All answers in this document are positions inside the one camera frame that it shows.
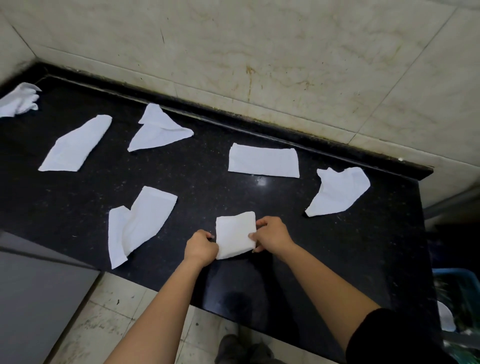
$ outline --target gray panel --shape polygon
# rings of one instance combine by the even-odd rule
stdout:
[[[94,267],[88,265],[87,263],[83,263],[80,260],[76,260],[70,258],[69,256],[57,253],[54,250],[45,248],[41,245],[35,244],[24,238],[20,238],[6,231],[0,231],[0,248],[7,248],[20,253],[27,253],[30,255],[36,255],[43,258],[54,259],[57,261],[94,269]]]
[[[99,272],[0,252],[0,358],[41,364]]]

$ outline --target white towel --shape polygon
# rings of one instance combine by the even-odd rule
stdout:
[[[78,171],[111,123],[111,116],[97,115],[80,128],[61,136],[38,170]]]
[[[265,176],[300,177],[295,149],[257,148],[233,143],[228,155],[230,172]]]
[[[127,261],[128,255],[157,235],[177,202],[174,194],[144,186],[132,209],[125,206],[108,214],[108,252],[112,269]]]
[[[333,214],[345,211],[370,187],[370,181],[359,167],[343,172],[317,170],[322,185],[312,203],[305,210],[308,216]]]
[[[128,151],[165,146],[193,135],[193,131],[174,122],[157,104],[148,104],[138,122],[143,124],[133,136]]]
[[[248,237],[248,234],[256,231],[253,211],[216,218],[216,243],[218,244],[216,258],[231,258],[253,250],[255,242]]]
[[[0,118],[23,114],[29,110],[38,110],[38,86],[22,82],[12,92],[0,98]]]

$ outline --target hand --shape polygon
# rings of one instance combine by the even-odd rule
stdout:
[[[283,260],[282,255],[285,251],[295,245],[287,227],[278,217],[265,216],[257,220],[257,229],[257,232],[248,235],[250,239],[260,244],[253,250],[254,253],[266,249]]]
[[[195,232],[187,241],[183,260],[198,263],[202,268],[212,263],[218,254],[218,245],[208,241],[211,237],[205,230]]]

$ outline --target black sleeve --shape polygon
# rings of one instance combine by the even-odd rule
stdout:
[[[347,363],[448,363],[456,361],[429,338],[420,336],[405,319],[386,308],[367,315],[353,333]]]

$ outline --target person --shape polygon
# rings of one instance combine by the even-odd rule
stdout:
[[[218,245],[208,240],[211,237],[209,232],[198,230],[187,241],[183,261],[118,343],[106,364],[174,364],[195,281],[218,252]],[[348,364],[455,363],[440,347],[416,333],[399,314],[381,308],[296,245],[280,218],[259,219],[257,232],[249,237],[257,242],[254,252],[267,250],[290,267],[345,351]],[[225,336],[215,363],[242,362],[280,361],[273,358],[265,345],[246,351],[234,335]]]

